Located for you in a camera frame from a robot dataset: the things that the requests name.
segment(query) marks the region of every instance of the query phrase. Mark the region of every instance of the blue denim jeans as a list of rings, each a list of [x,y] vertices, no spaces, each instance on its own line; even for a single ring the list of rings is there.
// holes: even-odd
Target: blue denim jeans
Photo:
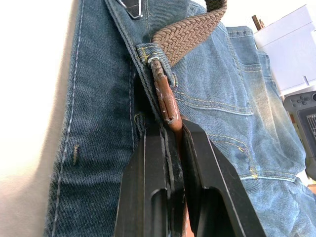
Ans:
[[[144,129],[160,122],[151,57],[162,62],[181,114],[236,168],[267,236],[316,236],[315,196],[296,177],[305,152],[252,31],[220,23],[170,67],[153,34],[205,9],[142,2],[139,20],[115,0],[79,3],[44,236],[113,235],[123,170]]]

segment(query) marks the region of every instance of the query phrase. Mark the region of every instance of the seam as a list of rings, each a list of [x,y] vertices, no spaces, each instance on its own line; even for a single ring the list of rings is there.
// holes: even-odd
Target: seam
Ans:
[[[229,38],[229,36],[226,36],[226,41],[227,41],[227,45],[228,45],[229,51],[231,53],[231,56],[233,57],[234,63],[237,67],[239,79],[242,82],[242,86],[243,86],[243,89],[245,92],[245,97],[246,97],[247,103],[249,104],[249,98],[248,98],[247,90],[245,88],[245,82],[243,80],[242,72],[240,70],[240,64],[239,64],[239,61],[237,60],[237,55],[235,54],[235,51],[234,51],[234,48],[233,48],[233,45],[232,45],[232,42],[231,42],[231,39]]]
[[[240,150],[240,148],[242,148],[242,147],[239,147],[239,146],[237,146],[237,145],[235,145],[235,144],[233,144],[233,143],[230,143],[230,142],[216,142],[216,141],[212,141],[213,143],[227,143],[227,144],[230,144],[230,145],[233,145],[233,146],[235,146],[235,147],[237,147],[238,148],[238,150]]]
[[[172,77],[173,77],[173,84],[174,84],[174,87],[177,88],[178,87],[178,79],[177,79],[177,75],[173,72],[171,72],[172,74]]]
[[[139,58],[145,58],[145,63],[147,63],[147,59],[148,59],[148,57],[149,57],[150,55],[147,55],[147,54],[146,54],[144,48],[141,48],[141,50],[142,50],[144,56],[141,56],[141,57],[139,57]]]
[[[215,134],[207,134],[208,136],[214,136],[214,137],[225,137],[225,138],[228,138],[228,139],[232,139],[232,140],[234,140],[234,141],[236,141],[236,142],[240,142],[240,143],[242,143],[245,147],[246,147],[246,155],[247,155],[247,157],[248,157],[248,159],[249,159],[249,161],[250,161],[250,172],[251,172],[251,174],[252,174],[252,176],[256,179],[257,177],[258,177],[258,175],[257,175],[257,170],[256,170],[256,168],[255,168],[255,166],[253,165],[253,159],[252,159],[252,156],[251,156],[251,154],[250,154],[250,150],[249,150],[249,148],[247,147],[247,145],[244,143],[244,142],[242,142],[242,141],[239,141],[239,140],[237,140],[237,139],[235,139],[235,138],[232,138],[232,137],[228,137],[228,136],[223,136],[223,135],[215,135]]]
[[[251,67],[251,66],[244,65],[244,64],[242,64],[242,63],[239,63],[239,64],[241,64],[241,66],[242,66],[244,69],[259,69],[259,70],[261,70],[261,67],[260,67],[260,66],[258,66],[258,67]]]
[[[145,88],[145,93],[147,95],[147,97],[149,98],[154,98],[154,94],[153,92],[150,90],[150,86],[149,86],[149,82],[146,80],[147,79],[147,74],[145,73],[144,70],[144,66],[143,66],[143,62],[140,62],[139,60],[139,55],[138,52],[136,50],[136,48],[134,47],[134,45],[131,43],[132,40],[129,36],[129,33],[126,31],[124,24],[121,22],[120,17],[118,16],[118,14],[116,13],[116,11],[114,10],[114,2],[111,0],[105,0],[105,3],[108,7],[108,9],[110,10],[110,14],[115,22],[115,25],[118,27],[118,31],[121,34],[122,38],[124,39],[124,42],[126,44],[127,50],[129,52],[129,54],[131,55],[135,65],[138,67],[139,72],[139,76],[141,79],[141,82]],[[161,121],[160,115],[158,113],[159,111],[159,105],[156,103],[156,101],[153,100],[149,100],[152,109],[153,109],[153,113],[155,115],[155,119],[157,121]]]
[[[228,35],[228,32],[225,31],[220,25],[217,25],[217,27],[218,27],[222,32],[224,32],[226,35]]]
[[[55,231],[56,231],[56,223],[58,218],[58,205],[59,205],[59,199],[60,199],[60,186],[61,186],[61,175],[63,173],[63,164],[66,159],[67,154],[67,143],[69,142],[69,134],[71,130],[71,123],[73,121],[73,113],[74,113],[74,104],[75,104],[75,88],[76,88],[76,75],[77,75],[77,68],[78,68],[78,55],[79,55],[79,46],[80,46],[80,39],[81,39],[81,27],[82,27],[82,17],[83,17],[83,10],[84,10],[84,0],[82,0],[82,7],[81,7],[81,16],[80,16],[80,25],[79,25],[79,35],[78,35],[78,45],[77,45],[77,52],[76,52],[76,64],[75,64],[75,72],[74,72],[74,86],[73,86],[73,97],[72,97],[72,108],[71,108],[71,114],[70,114],[70,120],[69,125],[67,129],[67,137],[65,141],[65,149],[63,153],[63,158],[60,164],[60,171],[59,171],[59,177],[57,181],[57,197],[56,197],[56,205],[55,205],[55,217],[54,217],[54,224],[53,224],[53,230],[51,236],[54,237]]]
[[[271,80],[271,79],[266,79],[265,82],[272,82],[273,84],[276,83],[274,80]]]
[[[269,178],[291,179],[291,178],[288,178],[288,177],[282,177],[282,176],[270,176],[270,175],[260,175],[259,177],[269,177]]]
[[[236,109],[241,109],[241,110],[251,110],[251,109],[248,109],[248,108],[241,108],[241,107],[237,107],[237,106],[233,106],[233,105],[228,105],[228,104],[225,104],[225,103],[222,103],[222,102],[217,102],[217,101],[211,101],[211,100],[200,100],[200,99],[197,99],[197,98],[193,98],[183,92],[179,92],[179,91],[175,91],[173,90],[173,92],[175,93],[179,93],[181,95],[185,95],[187,97],[189,97],[190,99],[193,99],[193,100],[198,100],[198,101],[202,101],[202,102],[213,102],[213,103],[218,103],[218,104],[223,104],[223,105],[227,105],[227,106],[230,106],[230,107],[233,107],[233,108],[236,108]]]
[[[152,46],[147,46],[147,47],[141,47],[142,49],[146,49],[146,48],[159,48],[157,45],[152,45]]]
[[[295,174],[285,173],[285,172],[281,172],[281,171],[267,171],[267,170],[260,170],[259,172],[269,172],[269,173],[275,173],[275,172],[277,172],[277,173],[281,173],[281,174],[289,174],[289,175],[293,175],[293,176],[295,176],[295,177],[296,177],[296,175],[295,175]]]
[[[137,118],[138,116],[145,116],[145,114],[144,114],[144,113],[138,113],[138,114],[136,114],[136,115],[134,116],[134,122],[136,122],[136,118]]]
[[[231,34],[231,33],[247,33],[247,34],[252,34],[251,31],[228,31],[228,34]]]
[[[189,3],[188,11],[187,11],[187,18],[190,16],[194,16],[194,14],[196,13],[196,11],[195,11],[196,8],[197,8],[197,6],[192,4],[192,2]]]
[[[135,148],[135,143],[134,143],[134,129],[133,129],[133,120],[132,120],[132,62],[129,62],[130,67],[129,67],[129,119],[130,119],[130,125],[131,125],[131,130],[132,130],[132,142],[133,142],[133,151]]]
[[[241,62],[239,62],[239,64],[241,64],[244,68],[260,68],[261,69],[261,64],[260,63],[254,63],[254,64],[243,64]]]
[[[204,11],[204,13],[206,13],[206,11],[207,11],[203,6],[201,6],[200,4],[198,4],[194,1],[191,1],[190,4],[191,4],[191,6],[194,6],[195,8],[199,8],[200,10],[202,9]]]
[[[262,70],[258,70],[258,71],[245,71],[245,70],[243,70],[243,69],[240,69],[240,70],[242,70],[242,71],[245,72],[245,73],[257,73],[257,72],[262,72]]]
[[[246,176],[251,177],[251,175],[250,175],[250,174],[243,174],[243,175],[239,175],[239,177],[246,177]],[[291,179],[291,180],[293,180],[292,178],[282,177],[282,176],[258,175],[258,178],[261,178],[261,177],[281,178],[281,179],[287,179],[287,180]]]
[[[225,111],[236,112],[236,113],[245,114],[245,115],[252,115],[252,114],[253,114],[252,112],[240,112],[240,111],[236,111],[236,110],[225,109],[225,108],[223,108],[223,107],[218,107],[218,106],[196,105],[196,104],[192,104],[192,103],[189,103],[189,102],[187,102],[187,101],[180,100],[180,99],[177,99],[177,98],[176,98],[176,100],[182,101],[182,102],[187,103],[187,104],[189,104],[189,105],[195,105],[195,106],[198,106],[198,107],[204,107],[204,108],[219,108],[219,109],[223,109],[223,110],[225,110]]]
[[[245,36],[229,36],[229,38],[242,38],[242,37],[252,37],[253,35],[245,35]]]
[[[146,9],[146,25],[147,25],[147,29],[148,29],[148,36],[149,36],[149,39],[151,41],[152,39],[152,35],[150,34],[150,25],[149,25],[149,15],[150,15],[150,11],[149,11],[149,6],[148,6],[148,0],[145,1],[145,9]]]

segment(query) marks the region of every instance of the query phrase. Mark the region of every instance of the jeans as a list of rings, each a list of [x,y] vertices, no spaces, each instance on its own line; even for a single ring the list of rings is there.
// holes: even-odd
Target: jeans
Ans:
[[[144,129],[161,122],[153,57],[180,113],[234,165],[267,236],[316,236],[316,198],[296,177],[305,152],[252,31],[220,23],[170,67],[153,34],[205,9],[187,0],[142,2],[139,20],[115,0],[79,3],[44,236],[113,235],[123,170]]]

